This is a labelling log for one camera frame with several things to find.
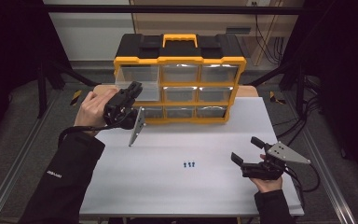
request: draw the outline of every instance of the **jacket logo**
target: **jacket logo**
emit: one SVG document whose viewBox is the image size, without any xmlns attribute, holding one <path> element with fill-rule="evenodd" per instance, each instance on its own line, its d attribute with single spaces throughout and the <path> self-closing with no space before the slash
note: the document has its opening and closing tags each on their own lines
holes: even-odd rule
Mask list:
<svg viewBox="0 0 358 224">
<path fill-rule="evenodd" d="M 62 177 L 62 175 L 56 174 L 56 173 L 54 173 L 54 172 L 52 172 L 52 171 L 48 171 L 48 174 L 49 174 L 49 175 L 57 176 L 58 178 L 61 178 L 61 177 Z"/>
</svg>

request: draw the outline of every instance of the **metal bracket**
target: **metal bracket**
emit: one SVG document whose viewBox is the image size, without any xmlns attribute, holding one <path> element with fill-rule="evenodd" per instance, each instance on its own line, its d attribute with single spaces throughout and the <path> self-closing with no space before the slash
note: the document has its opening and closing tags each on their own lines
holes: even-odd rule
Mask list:
<svg viewBox="0 0 358 224">
<path fill-rule="evenodd" d="M 272 146 L 267 153 L 270 156 L 273 156 L 281 161 L 292 161 L 292 162 L 299 162 L 299 163 L 306 163 L 310 164 L 310 160 L 301 156 L 290 147 L 284 145 L 281 142 L 276 143 Z"/>
<path fill-rule="evenodd" d="M 145 109 L 143 107 L 139 107 L 138 116 L 136 117 L 135 125 L 132 129 L 132 135 L 129 142 L 129 147 L 132 147 L 135 142 L 136 137 L 138 137 L 139 133 L 146 126 L 145 123 Z"/>
</svg>

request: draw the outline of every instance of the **plastic drawer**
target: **plastic drawer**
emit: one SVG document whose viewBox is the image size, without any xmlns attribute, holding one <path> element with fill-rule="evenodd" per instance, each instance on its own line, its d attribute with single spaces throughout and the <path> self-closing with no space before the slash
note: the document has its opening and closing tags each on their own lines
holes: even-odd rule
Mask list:
<svg viewBox="0 0 358 224">
<path fill-rule="evenodd" d="M 158 84 L 159 66 L 121 66 L 116 75 L 118 81 L 138 81 Z"/>
<path fill-rule="evenodd" d="M 223 118 L 226 114 L 226 106 L 204 105 L 197 106 L 197 118 Z"/>
<path fill-rule="evenodd" d="M 161 66 L 163 82 L 196 82 L 199 66 L 195 64 L 166 64 Z"/>
<path fill-rule="evenodd" d="M 162 106 L 145 106 L 144 109 L 147 119 L 162 119 L 164 117 Z"/>
<path fill-rule="evenodd" d="M 199 101 L 228 102 L 232 90 L 232 87 L 200 87 Z"/>
<path fill-rule="evenodd" d="M 201 82 L 233 82 L 238 71 L 237 65 L 207 64 L 201 67 Z"/>
<path fill-rule="evenodd" d="M 126 89 L 133 81 L 141 82 L 143 90 L 136 98 L 137 101 L 159 101 L 158 66 L 120 67 L 115 84 Z"/>
<path fill-rule="evenodd" d="M 165 106 L 168 119 L 188 119 L 193 117 L 194 106 Z"/>
<path fill-rule="evenodd" d="M 165 102 L 194 102 L 197 87 L 164 87 Z"/>
</svg>

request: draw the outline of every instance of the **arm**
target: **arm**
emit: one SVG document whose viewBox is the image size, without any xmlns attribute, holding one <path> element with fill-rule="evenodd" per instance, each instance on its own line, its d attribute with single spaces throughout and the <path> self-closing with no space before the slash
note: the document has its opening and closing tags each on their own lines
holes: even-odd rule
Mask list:
<svg viewBox="0 0 358 224">
<path fill-rule="evenodd" d="M 103 108 L 117 91 L 97 96 L 90 92 L 75 126 L 104 126 Z M 104 144 L 97 133 L 66 136 L 28 202 L 19 223 L 78 223 L 79 210 Z"/>
<path fill-rule="evenodd" d="M 251 178 L 258 188 L 255 195 L 255 204 L 260 214 L 260 223 L 296 223 L 290 216 L 287 201 L 282 191 L 282 177 L 277 180 L 261 180 Z"/>
</svg>

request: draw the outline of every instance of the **person's left hand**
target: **person's left hand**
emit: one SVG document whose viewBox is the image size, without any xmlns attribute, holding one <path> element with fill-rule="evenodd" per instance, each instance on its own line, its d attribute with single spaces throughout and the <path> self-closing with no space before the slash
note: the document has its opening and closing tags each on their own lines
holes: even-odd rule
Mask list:
<svg viewBox="0 0 358 224">
<path fill-rule="evenodd" d="M 260 158 L 265 160 L 266 155 L 260 155 Z M 252 182 L 257 186 L 261 193 L 267 193 L 273 190 L 282 189 L 282 177 L 280 176 L 276 180 L 262 180 L 257 178 L 250 178 Z"/>
<path fill-rule="evenodd" d="M 104 106 L 117 92 L 117 89 L 109 89 L 100 95 L 93 91 L 89 92 L 77 112 L 74 126 L 104 127 L 106 125 L 103 119 Z M 95 136 L 98 132 L 85 133 Z"/>
</svg>

